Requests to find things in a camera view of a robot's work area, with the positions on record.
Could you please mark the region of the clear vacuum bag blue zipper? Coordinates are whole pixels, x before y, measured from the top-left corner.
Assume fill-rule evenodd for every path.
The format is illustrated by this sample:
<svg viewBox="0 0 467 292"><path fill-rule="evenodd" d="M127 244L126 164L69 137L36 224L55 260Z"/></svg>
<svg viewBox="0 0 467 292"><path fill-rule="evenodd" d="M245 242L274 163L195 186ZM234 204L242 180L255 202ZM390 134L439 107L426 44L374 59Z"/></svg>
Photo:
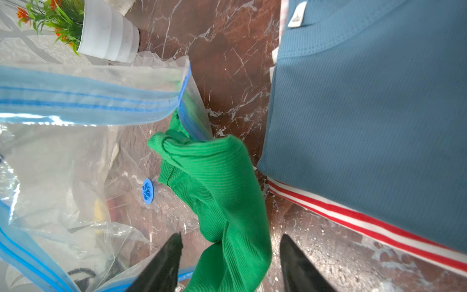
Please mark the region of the clear vacuum bag blue zipper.
<svg viewBox="0 0 467 292"><path fill-rule="evenodd" d="M178 113L212 138L187 57L1 66L1 290L121 292L198 217L158 182L148 140ZM94 221L93 204L108 221Z"/></svg>

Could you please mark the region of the white pot with plant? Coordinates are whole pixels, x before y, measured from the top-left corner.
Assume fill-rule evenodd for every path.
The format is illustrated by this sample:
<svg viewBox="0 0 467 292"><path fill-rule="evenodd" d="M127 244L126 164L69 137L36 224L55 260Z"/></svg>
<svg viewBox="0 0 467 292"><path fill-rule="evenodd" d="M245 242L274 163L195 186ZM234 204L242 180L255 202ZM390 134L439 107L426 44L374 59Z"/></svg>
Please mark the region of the white pot with plant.
<svg viewBox="0 0 467 292"><path fill-rule="evenodd" d="M38 34L52 30L77 55L120 63L136 58L139 29L105 1L27 1L17 16Z"/></svg>

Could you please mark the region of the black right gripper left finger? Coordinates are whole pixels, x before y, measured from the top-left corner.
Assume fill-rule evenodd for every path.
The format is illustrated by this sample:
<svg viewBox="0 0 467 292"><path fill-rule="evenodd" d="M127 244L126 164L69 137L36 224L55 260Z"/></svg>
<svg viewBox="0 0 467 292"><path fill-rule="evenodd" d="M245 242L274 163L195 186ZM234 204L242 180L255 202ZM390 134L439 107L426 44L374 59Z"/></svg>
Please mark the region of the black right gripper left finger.
<svg viewBox="0 0 467 292"><path fill-rule="evenodd" d="M174 292L182 248L181 234L173 234L126 292Z"/></svg>

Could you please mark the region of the solid green garment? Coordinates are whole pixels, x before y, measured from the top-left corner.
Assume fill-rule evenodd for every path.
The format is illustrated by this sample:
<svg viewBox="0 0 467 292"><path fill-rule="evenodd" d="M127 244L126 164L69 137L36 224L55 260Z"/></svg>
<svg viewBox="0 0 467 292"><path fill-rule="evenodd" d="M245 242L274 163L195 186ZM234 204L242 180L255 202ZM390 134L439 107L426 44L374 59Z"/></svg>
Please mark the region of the solid green garment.
<svg viewBox="0 0 467 292"><path fill-rule="evenodd" d="M265 200L242 140L190 137L173 113L169 129L148 146L162 158L158 181L198 217L210 246L201 255L189 292L253 292L272 260Z"/></svg>

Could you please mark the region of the yellow smiley sponge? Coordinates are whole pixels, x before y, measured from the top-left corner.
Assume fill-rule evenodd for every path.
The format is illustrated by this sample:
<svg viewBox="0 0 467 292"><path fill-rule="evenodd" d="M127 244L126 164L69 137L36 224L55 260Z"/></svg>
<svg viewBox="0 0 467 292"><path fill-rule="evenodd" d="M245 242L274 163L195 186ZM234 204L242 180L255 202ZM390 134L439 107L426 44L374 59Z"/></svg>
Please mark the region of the yellow smiley sponge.
<svg viewBox="0 0 467 292"><path fill-rule="evenodd" d="M108 221L107 207L101 200L96 199L93 204L94 221L104 223Z"/></svg>

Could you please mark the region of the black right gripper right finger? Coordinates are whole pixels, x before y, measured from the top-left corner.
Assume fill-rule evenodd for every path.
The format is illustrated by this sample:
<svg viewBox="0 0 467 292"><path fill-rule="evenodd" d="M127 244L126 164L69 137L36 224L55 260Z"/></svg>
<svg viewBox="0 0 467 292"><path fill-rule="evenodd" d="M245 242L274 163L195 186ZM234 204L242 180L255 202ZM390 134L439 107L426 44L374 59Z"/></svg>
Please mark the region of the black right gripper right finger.
<svg viewBox="0 0 467 292"><path fill-rule="evenodd" d="M279 251L285 292L335 292L289 235L282 236Z"/></svg>

